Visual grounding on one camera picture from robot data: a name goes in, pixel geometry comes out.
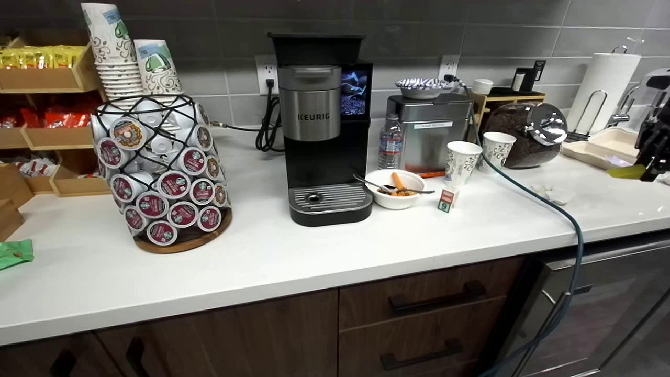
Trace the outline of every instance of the coffee maker drip tray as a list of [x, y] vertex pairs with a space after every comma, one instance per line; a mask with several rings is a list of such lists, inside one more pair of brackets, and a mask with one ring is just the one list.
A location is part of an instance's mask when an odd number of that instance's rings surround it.
[[363, 220], [372, 202], [373, 196], [359, 182], [289, 188], [291, 217], [308, 227]]

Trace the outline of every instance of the gray tile backsplash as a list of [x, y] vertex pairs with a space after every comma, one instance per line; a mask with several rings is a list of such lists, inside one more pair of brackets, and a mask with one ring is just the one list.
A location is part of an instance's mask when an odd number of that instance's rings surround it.
[[[361, 58], [375, 65], [373, 118], [384, 117], [387, 97], [399, 94], [396, 80], [435, 76], [443, 54], [460, 55], [457, 75], [469, 85], [476, 78], [509, 85], [516, 67], [546, 58], [536, 88], [562, 109], [570, 108], [595, 52], [626, 44], [642, 54], [632, 81], [670, 67], [670, 0], [110, 2], [119, 6], [133, 38], [167, 40], [184, 88], [211, 118], [241, 126], [258, 125], [265, 111], [254, 55], [274, 54], [267, 32], [366, 34]], [[83, 29], [79, 3], [6, 1], [0, 31]]]

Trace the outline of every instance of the coffee maker screen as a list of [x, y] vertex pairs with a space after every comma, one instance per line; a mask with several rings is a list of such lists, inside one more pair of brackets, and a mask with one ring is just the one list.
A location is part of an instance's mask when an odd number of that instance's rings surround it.
[[355, 117], [368, 113], [369, 84], [368, 70], [342, 69], [341, 115]]

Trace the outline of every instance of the keurig logo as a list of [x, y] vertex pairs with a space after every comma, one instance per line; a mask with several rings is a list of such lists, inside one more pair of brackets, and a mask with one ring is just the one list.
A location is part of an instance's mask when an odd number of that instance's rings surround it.
[[320, 114], [298, 114], [297, 120], [299, 121], [322, 121], [330, 119], [330, 113], [320, 113]]

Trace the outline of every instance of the paper towel roll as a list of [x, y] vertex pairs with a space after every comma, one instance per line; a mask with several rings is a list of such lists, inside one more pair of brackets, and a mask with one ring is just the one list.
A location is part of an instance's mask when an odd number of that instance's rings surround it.
[[[584, 80], [577, 92], [577, 97], [575, 97], [575, 101], [570, 108], [570, 114], [567, 116], [569, 131], [576, 129], [578, 133], [589, 132], [592, 123], [593, 128], [591, 128], [590, 133], [605, 128], [616, 110], [619, 99], [624, 94], [640, 58], [640, 55], [632, 54], [593, 54]], [[598, 112], [604, 93], [598, 92], [593, 96], [591, 103], [584, 111], [589, 97], [594, 91], [598, 90], [607, 92], [607, 99], [602, 109]]]

